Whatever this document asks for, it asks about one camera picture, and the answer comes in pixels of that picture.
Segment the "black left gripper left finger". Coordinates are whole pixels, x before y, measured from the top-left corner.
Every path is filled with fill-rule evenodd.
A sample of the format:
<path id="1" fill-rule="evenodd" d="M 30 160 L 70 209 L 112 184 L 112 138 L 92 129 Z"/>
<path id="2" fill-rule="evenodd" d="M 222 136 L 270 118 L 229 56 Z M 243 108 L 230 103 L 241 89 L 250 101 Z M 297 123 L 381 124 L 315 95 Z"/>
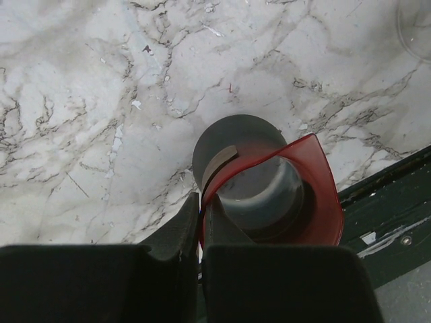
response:
<path id="1" fill-rule="evenodd" d="M 2 322 L 195 322 L 199 196 L 138 244 L 1 249 Z"/>

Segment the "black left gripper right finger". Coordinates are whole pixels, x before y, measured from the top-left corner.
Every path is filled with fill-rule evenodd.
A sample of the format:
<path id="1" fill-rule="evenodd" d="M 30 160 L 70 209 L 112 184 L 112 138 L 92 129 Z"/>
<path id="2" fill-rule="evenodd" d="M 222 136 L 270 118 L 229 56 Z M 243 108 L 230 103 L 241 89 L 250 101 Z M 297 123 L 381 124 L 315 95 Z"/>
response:
<path id="1" fill-rule="evenodd" d="M 205 211 L 203 289 L 209 322 L 382 322 L 367 272 L 351 251 L 256 244 L 219 200 Z"/>

